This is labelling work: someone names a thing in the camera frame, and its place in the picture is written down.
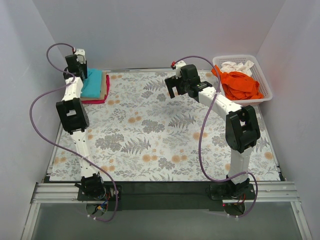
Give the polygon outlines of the turquoise t shirt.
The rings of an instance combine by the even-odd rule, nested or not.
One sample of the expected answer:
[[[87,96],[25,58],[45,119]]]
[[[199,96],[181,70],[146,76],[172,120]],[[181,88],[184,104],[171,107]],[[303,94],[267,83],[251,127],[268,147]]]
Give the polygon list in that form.
[[[101,94],[102,84],[101,70],[95,68],[87,69],[87,78],[83,81],[83,87],[80,96],[82,98],[98,98]]]

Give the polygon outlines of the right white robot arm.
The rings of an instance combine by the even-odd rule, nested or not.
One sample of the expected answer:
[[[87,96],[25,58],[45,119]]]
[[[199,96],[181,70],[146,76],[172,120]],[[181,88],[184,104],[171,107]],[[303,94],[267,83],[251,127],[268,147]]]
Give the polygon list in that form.
[[[210,176],[213,182],[209,187],[214,200],[244,198],[253,191],[250,184],[249,162],[254,146],[261,137],[255,109],[251,106],[237,104],[221,93],[207,81],[201,81],[197,68],[183,60],[172,65],[175,75],[165,79],[169,95],[175,97],[173,89],[179,95],[188,96],[214,111],[225,122],[225,139],[231,149],[230,169],[224,180]]]

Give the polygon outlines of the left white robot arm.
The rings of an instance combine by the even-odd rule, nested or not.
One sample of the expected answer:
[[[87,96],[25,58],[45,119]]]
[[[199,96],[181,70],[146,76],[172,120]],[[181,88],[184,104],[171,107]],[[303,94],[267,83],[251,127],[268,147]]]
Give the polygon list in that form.
[[[85,51],[74,50],[73,54],[65,57],[65,60],[67,67],[63,71],[63,77],[67,87],[62,100],[56,103],[56,109],[63,129],[73,140],[75,152],[81,155],[79,161],[81,180],[76,186],[85,196],[101,200],[107,191],[99,170],[92,164],[87,134],[90,122],[81,101],[84,80],[88,78]]]

